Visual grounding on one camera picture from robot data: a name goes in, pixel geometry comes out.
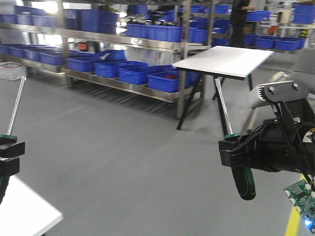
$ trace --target shelf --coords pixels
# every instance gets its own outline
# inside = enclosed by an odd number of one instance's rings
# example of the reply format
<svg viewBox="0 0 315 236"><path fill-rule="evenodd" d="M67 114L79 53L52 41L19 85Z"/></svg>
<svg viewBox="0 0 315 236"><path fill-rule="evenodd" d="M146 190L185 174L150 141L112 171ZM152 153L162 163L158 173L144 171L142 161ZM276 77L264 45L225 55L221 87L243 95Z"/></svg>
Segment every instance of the shelf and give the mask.
<svg viewBox="0 0 315 236"><path fill-rule="evenodd" d="M8 30L20 30L25 32L35 32L42 34L58 34L67 38L80 38L95 42L107 42L110 44L120 44L128 47L144 48L166 52L179 52L182 50L182 43L174 43L167 41L150 40L146 38L134 38L117 34L94 33L79 30L61 29L61 28L48 28L38 26L26 26L18 24L0 23L0 28ZM201 43L190 43L189 48L192 50L207 49Z"/></svg>
<svg viewBox="0 0 315 236"><path fill-rule="evenodd" d="M259 26L279 26L281 28L293 29L315 29L315 24L295 24L295 23L278 23L278 22L259 22Z"/></svg>
<svg viewBox="0 0 315 236"><path fill-rule="evenodd" d="M6 30L19 30L30 33L42 33L42 34L58 34L58 28L40 27L40 26L27 26L18 24L0 23L1 29Z"/></svg>
<svg viewBox="0 0 315 236"><path fill-rule="evenodd" d="M158 100L165 102L176 102L180 97L179 92L169 93L160 90L155 90L152 88L146 87L145 85L133 85L125 82L121 82L116 79L109 79L101 76L94 75L92 73L84 73L80 71L71 70L69 68L63 68L62 71L69 77L84 80L87 82L108 86L114 89L120 89L123 91L128 91L136 93L146 97L152 97ZM184 96L188 95L191 92L192 87L184 90Z"/></svg>
<svg viewBox="0 0 315 236"><path fill-rule="evenodd" d="M125 4L125 5L182 5L182 0L62 0L70 3L101 3L101 4ZM193 5L208 5L206 0L192 0Z"/></svg>
<svg viewBox="0 0 315 236"><path fill-rule="evenodd" d="M45 64L45 63L41 63L41 62L37 62L37 61L33 61L33 60L28 60L25 58L17 58L17 57L14 57L11 55L5 55L5 54L0 54L0 58L3 60L6 60L6 61L21 63L21 64L24 64L26 66L31 66L31 67L35 67L38 69L43 69L43 70L47 70L47 71L51 71L51 72L55 72L55 73L61 73L62 67L63 67L63 66L49 65L49 64Z"/></svg>

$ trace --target white table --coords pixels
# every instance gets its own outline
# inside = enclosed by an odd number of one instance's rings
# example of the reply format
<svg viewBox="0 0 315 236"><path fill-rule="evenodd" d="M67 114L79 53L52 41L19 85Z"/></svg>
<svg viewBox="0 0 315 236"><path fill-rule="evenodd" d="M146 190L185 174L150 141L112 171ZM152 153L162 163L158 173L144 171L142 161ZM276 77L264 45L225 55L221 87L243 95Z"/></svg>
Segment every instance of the white table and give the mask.
<svg viewBox="0 0 315 236"><path fill-rule="evenodd" d="M11 176L0 205L0 236L41 236L63 214L16 176Z"/></svg>
<svg viewBox="0 0 315 236"><path fill-rule="evenodd" d="M174 63L173 66L177 67L180 70L212 75L214 79L217 77L223 77L222 83L224 78L245 80L248 77L249 87L250 90L252 90L253 87L251 73L257 67L259 67L266 59L268 59L273 53L274 52L272 51L257 49L216 46L206 51L203 51L199 54L196 54L192 57L189 57L188 59L178 61ZM181 126L184 122L187 110L189 109L189 106L196 92L196 88L198 86L199 81L200 77L198 78L195 86L191 91L191 94L184 108L177 129L181 129ZM221 106L220 115L223 132L224 135L226 135L227 134L225 124L226 121L224 115L222 114Z"/></svg>

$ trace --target red object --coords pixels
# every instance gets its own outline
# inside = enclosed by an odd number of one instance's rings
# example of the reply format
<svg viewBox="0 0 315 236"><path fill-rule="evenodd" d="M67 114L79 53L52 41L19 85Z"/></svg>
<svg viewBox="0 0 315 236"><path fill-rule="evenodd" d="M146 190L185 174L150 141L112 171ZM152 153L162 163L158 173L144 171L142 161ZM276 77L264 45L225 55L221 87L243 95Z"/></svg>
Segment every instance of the red object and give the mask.
<svg viewBox="0 0 315 236"><path fill-rule="evenodd" d="M178 76L175 76L175 75L172 75L172 74L168 74L168 75L165 76L165 78L171 79L171 80L175 80L175 79L178 79Z"/></svg>
<svg viewBox="0 0 315 236"><path fill-rule="evenodd" d="M273 35L275 33L275 31L277 30L278 26L270 26L270 28L268 29L268 34L269 35Z"/></svg>

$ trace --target black pants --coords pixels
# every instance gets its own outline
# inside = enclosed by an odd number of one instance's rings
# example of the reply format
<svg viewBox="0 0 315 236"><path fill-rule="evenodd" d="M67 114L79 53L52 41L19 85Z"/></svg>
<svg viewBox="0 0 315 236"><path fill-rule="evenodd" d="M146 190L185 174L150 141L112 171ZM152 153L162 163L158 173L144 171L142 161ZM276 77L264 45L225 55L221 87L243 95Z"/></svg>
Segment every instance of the black pants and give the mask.
<svg viewBox="0 0 315 236"><path fill-rule="evenodd" d="M244 27L232 25L232 33L228 42L230 47L245 48Z"/></svg>

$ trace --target yellow floor line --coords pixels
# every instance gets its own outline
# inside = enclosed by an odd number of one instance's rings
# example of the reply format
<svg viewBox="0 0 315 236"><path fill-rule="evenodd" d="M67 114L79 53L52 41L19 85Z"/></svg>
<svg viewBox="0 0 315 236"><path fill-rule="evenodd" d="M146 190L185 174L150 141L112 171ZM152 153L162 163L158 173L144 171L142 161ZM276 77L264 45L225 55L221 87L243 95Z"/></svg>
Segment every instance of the yellow floor line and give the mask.
<svg viewBox="0 0 315 236"><path fill-rule="evenodd" d="M297 236L297 233L299 232L300 221L301 221L300 214L297 212L295 207L292 207L284 236Z"/></svg>

